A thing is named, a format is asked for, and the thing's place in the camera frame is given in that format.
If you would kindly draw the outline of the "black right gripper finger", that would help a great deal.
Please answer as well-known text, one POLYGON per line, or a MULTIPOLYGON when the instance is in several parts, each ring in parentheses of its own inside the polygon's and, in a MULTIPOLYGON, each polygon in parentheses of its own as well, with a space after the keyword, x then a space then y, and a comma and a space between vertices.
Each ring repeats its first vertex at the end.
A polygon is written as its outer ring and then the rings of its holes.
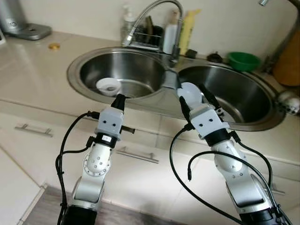
POLYGON ((182 114, 183 114, 185 120, 190 121, 189 120, 190 109, 189 109, 189 106, 186 103, 185 98, 184 97, 179 97, 179 103, 180 103, 181 111, 182 111, 182 114))
POLYGON ((210 90, 208 90, 204 84, 199 85, 199 90, 201 90, 208 103, 213 105, 216 109, 221 109, 221 105, 219 104, 216 96, 214 96, 214 94, 212 94, 212 92, 210 92, 210 90))

